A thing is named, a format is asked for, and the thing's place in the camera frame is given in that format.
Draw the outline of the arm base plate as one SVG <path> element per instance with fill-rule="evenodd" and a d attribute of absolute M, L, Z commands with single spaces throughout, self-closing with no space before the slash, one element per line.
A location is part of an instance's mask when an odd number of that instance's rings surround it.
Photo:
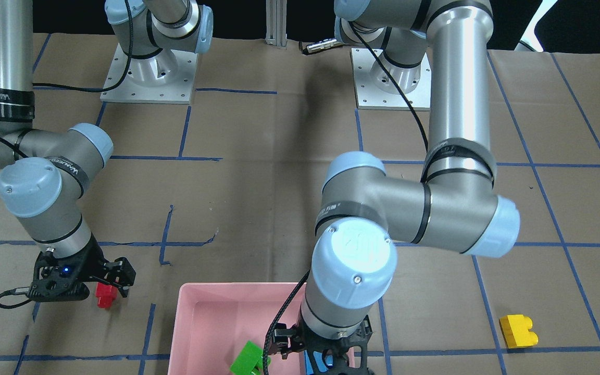
<path fill-rule="evenodd" d="M 427 54 L 419 66 L 393 66 L 383 57 L 383 51 L 374 49 L 389 78 L 373 55 L 364 48 L 351 50 L 356 104 L 359 109 L 408 110 L 410 104 L 417 111 L 429 111 L 431 106 L 432 70 Z"/>
<path fill-rule="evenodd" d="M 132 59 L 126 78 L 103 92 L 103 102 L 122 104 L 190 104 L 197 72 L 197 53 L 164 49 L 148 59 Z"/>

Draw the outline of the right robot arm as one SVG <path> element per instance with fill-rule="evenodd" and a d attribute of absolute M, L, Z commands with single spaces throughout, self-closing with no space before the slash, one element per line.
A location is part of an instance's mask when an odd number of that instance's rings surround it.
<path fill-rule="evenodd" d="M 32 68 L 33 3 L 0 1 L 0 197 L 40 247 L 29 286 L 0 293 L 26 302 L 83 301 L 89 282 L 127 297 L 136 272 L 128 259 L 105 258 L 77 207 L 114 152 L 102 128 L 79 123 L 64 133 L 38 130 Z M 126 62 L 102 93 L 129 82 L 135 93 L 161 94 L 185 82 L 179 57 L 206 53 L 214 12 L 196 1 L 107 1 L 107 20 Z"/>

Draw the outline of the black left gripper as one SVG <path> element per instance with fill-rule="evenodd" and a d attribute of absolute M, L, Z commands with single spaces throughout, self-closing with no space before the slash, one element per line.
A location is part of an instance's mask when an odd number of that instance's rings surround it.
<path fill-rule="evenodd" d="M 369 368 L 367 346 L 373 334 L 369 316 L 355 332 L 342 339 L 325 339 L 298 321 L 288 328 L 285 323 L 272 326 L 272 354 L 283 360 L 298 357 L 291 369 L 300 374 L 374 374 Z"/>

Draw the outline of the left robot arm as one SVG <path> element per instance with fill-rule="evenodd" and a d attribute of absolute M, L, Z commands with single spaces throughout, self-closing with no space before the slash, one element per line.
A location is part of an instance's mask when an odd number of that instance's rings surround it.
<path fill-rule="evenodd" d="M 383 162 L 354 151 L 334 159 L 322 187 L 310 269 L 273 318 L 261 354 L 331 356 L 327 374 L 370 374 L 368 313 L 397 267 L 395 241 L 500 258 L 520 228 L 515 203 L 493 192 L 486 45 L 494 21 L 488 1 L 336 1 L 335 34 L 347 44 L 393 46 L 405 31 L 432 49 L 427 154 L 419 181 L 388 176 Z"/>

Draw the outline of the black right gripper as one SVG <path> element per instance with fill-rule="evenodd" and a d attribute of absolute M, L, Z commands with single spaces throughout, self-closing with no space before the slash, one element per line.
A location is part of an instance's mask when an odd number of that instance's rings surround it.
<path fill-rule="evenodd" d="M 27 297 L 34 302 L 83 301 L 90 295 L 86 282 L 101 282 L 128 297 L 136 271 L 127 258 L 109 262 L 94 235 L 86 246 L 67 258 L 55 258 L 49 251 L 36 257 L 33 280 Z"/>

